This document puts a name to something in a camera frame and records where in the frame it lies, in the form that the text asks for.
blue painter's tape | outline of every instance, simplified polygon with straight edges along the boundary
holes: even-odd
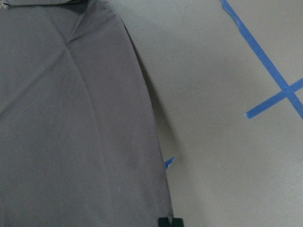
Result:
[[[295,82],[290,87],[294,90],[294,92],[300,90],[301,88],[303,88],[303,79],[300,79],[299,81]],[[283,93],[283,91],[280,91],[278,94],[272,96],[265,102],[261,103],[260,105],[257,105],[255,108],[249,110],[246,113],[246,115],[249,119],[251,119],[251,118],[255,117],[256,115],[258,115],[259,113],[265,111],[269,107],[273,106],[274,104],[280,102],[284,98],[286,98],[286,95]]]
[[[275,67],[275,65],[272,63],[272,61],[266,55],[266,53],[262,50],[261,46],[258,44],[258,42],[255,40],[255,38],[252,36],[250,31],[246,28],[246,26],[243,24],[243,22],[238,17],[236,12],[232,9],[232,7],[227,2],[227,0],[221,0],[221,3],[222,3],[223,9],[236,22],[242,36],[245,38],[245,40],[250,45],[250,47],[255,52],[255,54],[260,59],[260,61],[263,63],[263,65],[265,66],[265,68],[267,69],[269,74],[272,76],[272,78],[275,80],[275,82],[279,85],[282,92],[285,94],[285,96],[288,98],[288,100],[291,102],[293,107],[296,109],[298,114],[303,119],[303,104],[301,103],[299,98],[294,93],[294,90],[292,89],[292,87],[290,87],[288,85],[288,83],[283,78],[281,73],[278,71],[278,69]]]
[[[170,164],[175,160],[175,157],[172,157],[171,159],[167,160],[165,162],[165,169],[168,169]]]

gray floor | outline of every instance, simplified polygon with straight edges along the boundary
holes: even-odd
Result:
[[[230,0],[289,84],[303,2]],[[303,122],[219,0],[112,0],[145,65],[176,217],[187,227],[301,227]],[[303,100],[303,91],[296,93]]]

tape cross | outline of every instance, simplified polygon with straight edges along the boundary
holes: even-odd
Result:
[[[303,79],[295,82],[291,86],[288,85],[286,80],[283,78],[281,73],[278,71],[278,69],[275,67],[273,62],[269,59],[269,57],[266,55],[266,53],[263,51],[261,46],[258,44],[258,42],[255,40],[255,38],[252,36],[250,31],[246,28],[246,26],[243,24],[241,19],[238,17],[236,12],[232,9],[230,4],[227,2],[227,0],[221,0],[223,9],[232,17],[232,19],[235,21],[236,25],[239,28],[240,33],[245,38],[247,43],[250,45],[254,53],[257,55],[257,57],[260,59],[260,61],[263,63],[269,74],[272,76],[272,78],[275,80],[275,82],[279,85],[281,88],[281,92],[276,94],[275,96],[269,98],[265,102],[259,104],[255,108],[249,110],[246,115],[249,119],[253,118],[257,114],[261,113],[262,111],[268,109],[269,107],[273,106],[274,104],[280,102],[282,99],[287,98],[293,107],[296,109],[298,114],[303,119],[303,104],[295,94],[295,91],[301,89],[303,87]]]

black object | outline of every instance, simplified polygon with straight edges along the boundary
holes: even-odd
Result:
[[[183,219],[173,218],[172,225],[169,222],[169,218],[159,218],[158,219],[159,227],[184,227]]]

wrinkle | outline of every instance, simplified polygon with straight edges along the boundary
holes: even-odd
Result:
[[[20,97],[36,84],[45,75],[44,73],[58,62],[63,53],[64,49],[59,52],[54,52],[45,60],[45,62],[40,63],[36,73],[34,73],[33,76],[28,77],[28,79],[24,81],[23,86],[19,87],[10,99],[0,106],[0,116],[9,110]]]
[[[94,121],[94,123],[93,123],[93,125],[94,125],[94,131],[97,132],[97,135],[98,135],[98,141],[97,141],[97,142],[98,142],[98,148],[99,148],[100,154],[104,156],[104,153],[102,152],[102,148],[101,148],[101,136],[100,136],[100,131],[99,131],[99,128],[97,127],[98,121],[97,121],[97,118],[96,118],[96,110],[95,110],[95,108],[94,108],[94,106],[93,106],[93,102],[92,102],[91,94],[89,93],[89,89],[88,89],[86,83],[84,82],[83,76],[82,76],[82,74],[81,74],[81,72],[80,72],[80,70],[79,70],[79,68],[78,68],[78,66],[77,66],[77,63],[76,63],[76,61],[75,61],[75,59],[74,59],[74,56],[71,54],[70,50],[68,49],[67,43],[65,42],[65,40],[64,40],[64,38],[63,38],[63,35],[62,35],[62,33],[60,32],[58,26],[56,26],[56,24],[55,24],[54,21],[52,20],[51,16],[45,11],[45,9],[43,10],[43,12],[44,12],[45,14],[48,15],[49,22],[51,23],[51,25],[54,26],[54,28],[55,28],[56,31],[57,31],[57,34],[60,36],[61,40],[63,41],[64,50],[65,50],[65,52],[67,53],[68,58],[70,59],[70,63],[72,64],[73,69],[74,69],[75,72],[76,72],[76,75],[79,77],[81,83],[83,84],[85,93],[86,93],[86,95],[87,95],[87,97],[88,97],[89,107],[90,107],[91,114],[92,114],[93,121]],[[101,166],[102,171],[103,171],[103,173],[105,174],[105,179],[104,179],[104,180],[105,180],[105,184],[104,184],[104,185],[105,185],[105,187],[106,187],[107,194],[108,194],[108,195],[111,195],[111,190],[110,190],[110,188],[109,188],[109,182],[108,182],[108,178],[107,178],[108,173],[107,173],[107,169],[106,169],[105,159],[104,159],[104,158],[101,158],[100,160],[101,160],[101,162],[102,162],[102,166]],[[111,212],[110,212],[110,213],[111,213],[111,214],[114,214],[112,196],[110,196],[108,199],[110,199],[110,201],[111,201],[111,203],[110,203],[110,204],[111,204],[111,207],[110,207]]]

